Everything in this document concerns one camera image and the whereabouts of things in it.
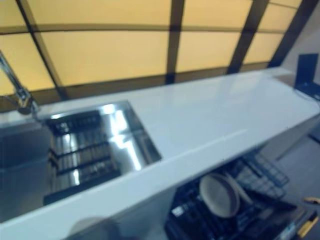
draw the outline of wire rack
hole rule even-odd
[[[245,189],[275,200],[286,194],[283,187],[289,178],[257,151],[235,161],[228,171]]]
[[[241,201],[235,217],[213,215],[199,193],[201,177],[178,188],[165,229],[173,240],[239,240],[242,232],[269,206],[285,195],[289,178],[257,151],[220,167],[215,173],[229,173],[246,189],[254,204]],[[268,204],[254,198],[268,197]]]

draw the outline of stainless steel sink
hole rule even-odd
[[[0,129],[0,222],[161,159],[128,101],[41,121]]]

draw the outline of dishwasher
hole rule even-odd
[[[197,177],[176,191],[164,227],[168,239],[301,239],[319,219],[315,210],[284,200],[289,178],[258,150],[209,172],[212,173],[231,175],[252,203],[241,200],[233,217],[216,216],[200,194],[203,175]]]

